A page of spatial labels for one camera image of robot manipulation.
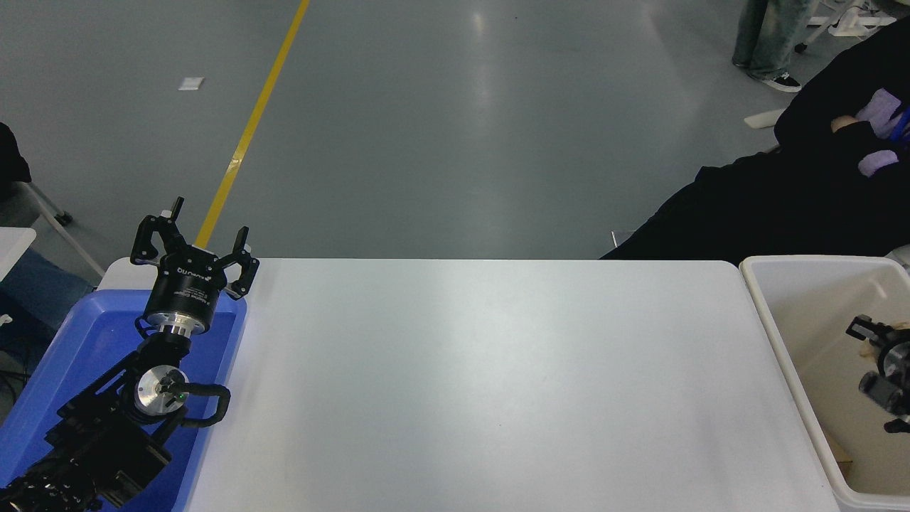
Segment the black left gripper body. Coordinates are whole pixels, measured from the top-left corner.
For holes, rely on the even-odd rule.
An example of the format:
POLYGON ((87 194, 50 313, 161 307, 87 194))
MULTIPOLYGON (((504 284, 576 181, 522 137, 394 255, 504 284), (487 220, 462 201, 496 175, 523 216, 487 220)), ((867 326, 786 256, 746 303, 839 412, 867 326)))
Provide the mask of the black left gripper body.
POLYGON ((144 320, 163 325, 179 316, 191 319, 193 330, 208 330, 226 284, 224 267, 214 253, 194 246, 170 252, 157 265, 144 320))

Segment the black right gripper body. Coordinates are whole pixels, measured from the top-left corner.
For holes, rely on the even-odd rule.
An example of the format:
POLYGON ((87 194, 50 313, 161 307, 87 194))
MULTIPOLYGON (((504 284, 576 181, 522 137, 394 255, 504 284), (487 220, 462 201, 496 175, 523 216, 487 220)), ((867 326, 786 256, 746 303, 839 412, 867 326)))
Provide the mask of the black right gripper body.
POLYGON ((909 341, 897 341, 881 350, 880 373, 893 385, 908 385, 909 341))

